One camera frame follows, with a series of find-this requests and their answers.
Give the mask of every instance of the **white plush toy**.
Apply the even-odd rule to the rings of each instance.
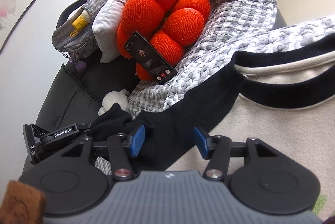
[[[113,106],[114,103],[118,103],[121,109],[125,111],[128,105],[128,95],[129,92],[127,90],[109,92],[103,98],[103,106],[100,108],[98,115],[103,115]]]

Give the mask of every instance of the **white pillow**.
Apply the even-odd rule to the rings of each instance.
[[[108,0],[92,24],[92,30],[103,55],[101,63],[109,63],[120,55],[116,46],[116,32],[121,14],[128,0]]]

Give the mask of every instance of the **yellow clip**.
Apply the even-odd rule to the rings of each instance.
[[[88,22],[85,20],[85,18],[81,15],[73,21],[72,26],[76,29],[74,32],[70,34],[70,37],[73,37],[76,35],[79,31],[81,31],[84,27],[88,25]]]

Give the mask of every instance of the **white wall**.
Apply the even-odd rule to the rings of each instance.
[[[36,0],[0,54],[0,201],[18,179],[27,152],[23,124],[36,121],[52,81],[67,60],[51,44],[60,13],[75,0]]]

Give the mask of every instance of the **round black pad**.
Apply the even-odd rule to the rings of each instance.
[[[90,209],[108,189],[106,176],[76,158],[42,161],[19,179],[46,194],[46,215],[71,215]]]
[[[229,186],[246,206],[272,215],[311,209],[320,192],[320,183],[311,171],[282,157],[251,161],[232,175]]]

